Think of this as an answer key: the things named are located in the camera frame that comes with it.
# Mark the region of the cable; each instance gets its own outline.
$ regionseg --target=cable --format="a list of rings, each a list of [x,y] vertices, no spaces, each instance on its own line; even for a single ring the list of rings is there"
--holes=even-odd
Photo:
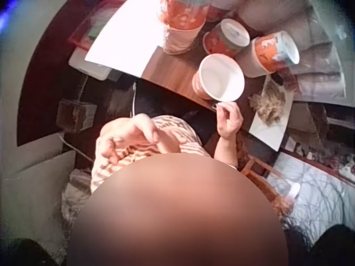
[[[86,155],[85,153],[83,153],[81,150],[79,150],[79,149],[75,148],[73,145],[67,143],[67,142],[62,138],[62,136],[61,136],[59,133],[57,133],[57,135],[58,135],[58,137],[60,138],[60,140],[61,140],[64,144],[66,144],[68,147],[72,148],[72,149],[73,149],[74,151],[76,151],[78,154],[84,156],[88,161],[90,161],[90,162],[92,162],[92,163],[94,162],[93,159],[91,159],[89,156],[87,156],[87,155]]]

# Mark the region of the stack of cups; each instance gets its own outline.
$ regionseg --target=stack of cups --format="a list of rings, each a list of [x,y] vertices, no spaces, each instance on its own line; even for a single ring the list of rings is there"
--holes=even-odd
[[[241,2],[243,2],[243,0],[212,0],[209,12],[207,14],[207,21],[221,21]]]
[[[254,39],[236,56],[245,76],[256,78],[300,62],[300,54],[285,31]]]
[[[235,101],[244,91],[243,72],[232,58],[211,54],[201,62],[192,87],[205,100]]]
[[[202,41],[207,54],[225,54],[232,58],[249,43],[248,31],[239,22],[229,18],[207,32]]]
[[[181,54],[189,50],[206,22],[210,0],[160,0],[158,18],[164,24],[163,50]]]

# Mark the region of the person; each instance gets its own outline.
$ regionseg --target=person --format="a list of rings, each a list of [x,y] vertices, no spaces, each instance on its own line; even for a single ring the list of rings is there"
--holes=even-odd
[[[165,114],[156,88],[149,89],[146,84],[135,83],[134,91],[133,117],[107,123],[97,139],[92,192],[122,167],[154,154],[186,152],[210,156],[202,146],[215,128],[220,138],[214,159],[237,167],[236,133],[241,128],[243,117],[235,102],[217,104],[216,124],[209,119],[208,112],[200,112],[188,123]]]

